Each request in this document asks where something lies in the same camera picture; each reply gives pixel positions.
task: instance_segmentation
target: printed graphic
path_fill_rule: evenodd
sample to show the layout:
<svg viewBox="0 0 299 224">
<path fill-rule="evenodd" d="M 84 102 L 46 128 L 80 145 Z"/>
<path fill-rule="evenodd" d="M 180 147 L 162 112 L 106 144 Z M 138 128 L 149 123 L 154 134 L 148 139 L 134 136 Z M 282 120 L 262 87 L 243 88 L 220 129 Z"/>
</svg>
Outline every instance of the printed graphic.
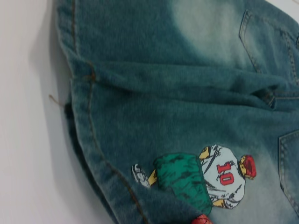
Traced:
<svg viewBox="0 0 299 224">
<path fill-rule="evenodd" d="M 202 214 L 197 219 L 193 220 L 191 224 L 213 224 L 213 223 L 206 215 Z"/>
<path fill-rule="evenodd" d="M 136 182 L 150 188 L 173 193 L 202 211 L 211 212 L 212 206 L 232 209 L 244 197 L 245 178 L 254 179 L 256 167 L 251 155 L 238 161 L 229 148 L 214 145 L 201 154 L 168 154 L 154 161 L 154 171 L 147 178 L 138 164 L 132 166 Z"/>
</svg>

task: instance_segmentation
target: white jersey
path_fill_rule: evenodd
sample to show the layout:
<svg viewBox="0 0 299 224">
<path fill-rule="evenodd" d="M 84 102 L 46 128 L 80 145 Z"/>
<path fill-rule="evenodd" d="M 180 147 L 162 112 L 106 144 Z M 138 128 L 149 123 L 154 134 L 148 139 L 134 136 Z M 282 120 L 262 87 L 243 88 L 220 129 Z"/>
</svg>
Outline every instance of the white jersey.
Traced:
<svg viewBox="0 0 299 224">
<path fill-rule="evenodd" d="M 214 145 L 201 166 L 212 202 L 223 199 L 227 208 L 237 206 L 244 196 L 245 179 L 232 151 Z"/>
</svg>

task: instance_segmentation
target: white wall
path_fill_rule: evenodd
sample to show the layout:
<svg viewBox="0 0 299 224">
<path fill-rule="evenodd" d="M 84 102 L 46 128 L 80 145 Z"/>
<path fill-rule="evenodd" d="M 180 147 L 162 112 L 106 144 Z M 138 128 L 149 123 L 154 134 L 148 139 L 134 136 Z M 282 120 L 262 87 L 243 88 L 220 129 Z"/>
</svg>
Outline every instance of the white wall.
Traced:
<svg viewBox="0 0 299 224">
<path fill-rule="evenodd" d="M 54 0 L 0 0 L 0 223 L 108 224 L 72 151 Z M 299 21 L 293 0 L 273 0 Z"/>
</svg>

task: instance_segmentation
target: jeans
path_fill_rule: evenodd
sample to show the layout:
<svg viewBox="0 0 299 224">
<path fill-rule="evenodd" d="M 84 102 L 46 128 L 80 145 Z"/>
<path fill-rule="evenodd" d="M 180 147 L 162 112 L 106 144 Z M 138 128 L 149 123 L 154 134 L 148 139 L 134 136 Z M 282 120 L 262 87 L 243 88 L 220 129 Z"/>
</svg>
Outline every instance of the jeans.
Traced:
<svg viewBox="0 0 299 224">
<path fill-rule="evenodd" d="M 57 29 L 74 149 L 115 223 L 299 223 L 292 18 L 262 0 L 59 0 Z"/>
</svg>

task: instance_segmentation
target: cartoon soccer player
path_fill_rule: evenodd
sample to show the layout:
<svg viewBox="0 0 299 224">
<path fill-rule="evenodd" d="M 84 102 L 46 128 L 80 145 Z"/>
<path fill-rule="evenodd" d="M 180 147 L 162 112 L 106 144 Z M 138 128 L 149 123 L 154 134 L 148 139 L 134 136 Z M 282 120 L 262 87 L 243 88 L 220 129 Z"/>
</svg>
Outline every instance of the cartoon soccer player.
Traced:
<svg viewBox="0 0 299 224">
<path fill-rule="evenodd" d="M 205 214 L 212 206 L 232 209 L 244 197 L 245 178 L 254 179 L 256 167 L 251 155 L 238 161 L 229 148 L 206 147 L 198 156 L 168 154 L 154 161 L 149 178 L 138 164 L 132 166 L 134 179 L 145 187 L 156 182 L 161 190 L 172 192 Z"/>
</svg>

